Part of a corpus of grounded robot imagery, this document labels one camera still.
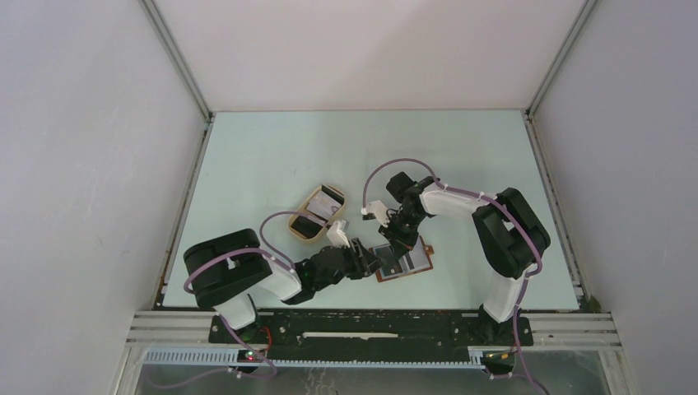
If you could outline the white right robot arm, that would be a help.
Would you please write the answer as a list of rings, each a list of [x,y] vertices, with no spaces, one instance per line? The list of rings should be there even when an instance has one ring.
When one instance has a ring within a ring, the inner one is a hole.
[[[400,172],[386,189],[398,203],[390,209],[381,201],[365,204],[364,219],[379,222],[379,233],[396,257],[410,252],[426,218],[447,216],[475,226],[486,261],[494,274],[483,302],[486,316],[478,323],[482,339],[503,342],[512,332],[510,318],[520,306],[526,280],[540,272],[542,255],[551,238],[523,194],[507,188],[496,194],[450,187],[428,176],[420,181]]]

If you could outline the brown leather card holder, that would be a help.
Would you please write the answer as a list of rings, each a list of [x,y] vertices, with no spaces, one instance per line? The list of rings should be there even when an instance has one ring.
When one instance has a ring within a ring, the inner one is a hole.
[[[420,236],[412,251],[397,259],[389,244],[382,244],[369,249],[380,258],[384,265],[375,273],[379,283],[397,280],[399,278],[416,275],[432,270],[434,265],[431,260],[434,249],[426,244]]]

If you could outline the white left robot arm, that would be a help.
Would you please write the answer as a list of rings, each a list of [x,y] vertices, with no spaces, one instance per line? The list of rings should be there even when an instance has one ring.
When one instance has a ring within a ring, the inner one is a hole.
[[[329,228],[328,239],[328,247],[294,267],[261,249],[251,229],[196,244],[184,252],[184,291],[195,296],[198,307],[219,313],[239,342],[251,342],[260,332],[249,294],[253,288],[263,288],[284,304],[302,304],[344,279],[370,277],[385,264],[358,238],[348,238],[340,221]]]

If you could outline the oval wooden tray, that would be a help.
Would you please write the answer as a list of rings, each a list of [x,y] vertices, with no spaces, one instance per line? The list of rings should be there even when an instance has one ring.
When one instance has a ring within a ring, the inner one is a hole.
[[[346,195],[340,189],[321,184],[300,205],[288,221],[289,231],[299,240],[316,242],[324,236],[346,206]]]

